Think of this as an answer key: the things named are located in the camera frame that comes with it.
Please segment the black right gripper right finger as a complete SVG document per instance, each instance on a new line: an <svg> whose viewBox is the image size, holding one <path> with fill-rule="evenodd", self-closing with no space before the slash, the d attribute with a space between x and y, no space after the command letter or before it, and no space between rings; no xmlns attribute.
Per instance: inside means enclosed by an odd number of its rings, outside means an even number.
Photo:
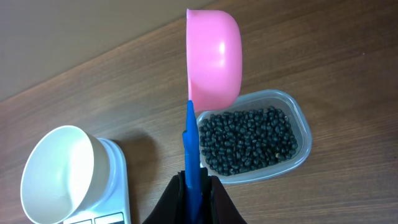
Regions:
<svg viewBox="0 0 398 224"><path fill-rule="evenodd" d="M208 175L207 168L201 168L202 223L205 224L247 224L238 212L219 178Z"/></svg>

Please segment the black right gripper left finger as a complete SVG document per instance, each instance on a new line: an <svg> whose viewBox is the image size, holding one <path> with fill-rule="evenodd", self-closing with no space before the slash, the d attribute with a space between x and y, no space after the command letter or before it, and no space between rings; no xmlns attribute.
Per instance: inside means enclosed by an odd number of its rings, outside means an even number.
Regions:
<svg viewBox="0 0 398 224"><path fill-rule="evenodd" d="M153 211L143 224L184 224L186 210L185 173L174 175Z"/></svg>

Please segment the pink scoop with blue handle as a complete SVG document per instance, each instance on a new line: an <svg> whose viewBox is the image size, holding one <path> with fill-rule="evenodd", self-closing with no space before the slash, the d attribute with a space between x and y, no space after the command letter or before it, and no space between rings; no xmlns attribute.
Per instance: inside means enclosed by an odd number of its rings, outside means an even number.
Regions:
<svg viewBox="0 0 398 224"><path fill-rule="evenodd" d="M239 27L232 16L219 10L186 12L188 101L185 130L186 218L201 216L201 180L197 112L222 110L237 99L243 75Z"/></svg>

